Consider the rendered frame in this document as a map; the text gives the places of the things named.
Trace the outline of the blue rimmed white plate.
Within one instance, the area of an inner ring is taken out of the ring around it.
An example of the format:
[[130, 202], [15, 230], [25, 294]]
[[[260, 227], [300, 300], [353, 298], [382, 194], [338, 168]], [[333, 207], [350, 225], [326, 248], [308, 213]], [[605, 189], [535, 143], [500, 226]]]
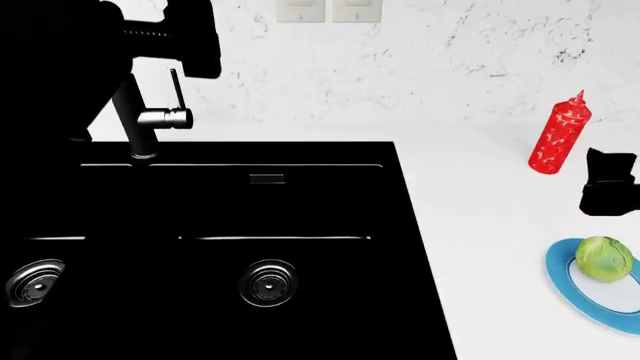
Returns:
[[640, 337], [640, 310], [615, 311], [586, 296], [574, 283], [570, 266], [575, 261], [575, 252], [583, 239], [562, 239], [551, 245], [545, 255], [545, 268], [553, 287], [569, 305], [595, 323], [609, 329]]

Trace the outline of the black double basin sink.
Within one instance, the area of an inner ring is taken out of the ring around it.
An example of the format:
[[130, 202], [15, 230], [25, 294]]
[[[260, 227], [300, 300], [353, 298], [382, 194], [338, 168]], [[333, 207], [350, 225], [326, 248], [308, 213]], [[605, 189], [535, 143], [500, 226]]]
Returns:
[[[0, 360], [457, 360], [391, 143], [125, 143], [80, 149], [89, 212], [0, 234]], [[65, 263], [42, 302], [6, 281]], [[259, 308], [260, 260], [297, 270]]]

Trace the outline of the red squeeze bottle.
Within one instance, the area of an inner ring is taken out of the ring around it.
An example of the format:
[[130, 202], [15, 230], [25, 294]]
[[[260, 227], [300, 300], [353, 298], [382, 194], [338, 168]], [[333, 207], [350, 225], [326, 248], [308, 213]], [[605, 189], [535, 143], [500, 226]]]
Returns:
[[583, 99], [584, 91], [555, 104], [528, 160], [532, 170], [546, 175], [559, 172], [592, 113]]

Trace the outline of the green brussel sprout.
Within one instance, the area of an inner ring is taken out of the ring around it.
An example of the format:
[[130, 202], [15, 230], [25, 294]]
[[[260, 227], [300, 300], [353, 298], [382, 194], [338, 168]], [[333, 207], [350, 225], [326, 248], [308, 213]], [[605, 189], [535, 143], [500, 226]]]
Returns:
[[578, 268], [597, 281], [612, 283], [632, 272], [634, 257], [625, 245], [608, 236], [583, 239], [575, 251]]

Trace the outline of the round steel sink drain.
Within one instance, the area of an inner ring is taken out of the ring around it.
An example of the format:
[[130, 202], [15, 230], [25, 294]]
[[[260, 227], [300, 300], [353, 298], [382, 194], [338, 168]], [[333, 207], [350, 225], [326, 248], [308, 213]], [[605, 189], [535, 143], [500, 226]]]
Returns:
[[288, 302], [298, 288], [297, 270], [283, 260], [260, 260], [245, 269], [238, 282], [245, 302], [259, 308], [273, 308]]
[[61, 260], [29, 263], [6, 281], [5, 293], [11, 308], [26, 308], [43, 301], [65, 269]]

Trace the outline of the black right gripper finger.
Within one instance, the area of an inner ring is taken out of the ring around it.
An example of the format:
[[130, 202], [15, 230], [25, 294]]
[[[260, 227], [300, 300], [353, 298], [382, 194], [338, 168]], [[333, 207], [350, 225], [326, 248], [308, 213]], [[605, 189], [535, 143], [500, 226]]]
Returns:
[[608, 180], [607, 154], [597, 149], [587, 151], [586, 161], [588, 170], [588, 185], [595, 185]]
[[607, 154], [607, 180], [633, 184], [635, 176], [632, 175], [632, 169], [636, 160], [637, 155], [633, 153]]

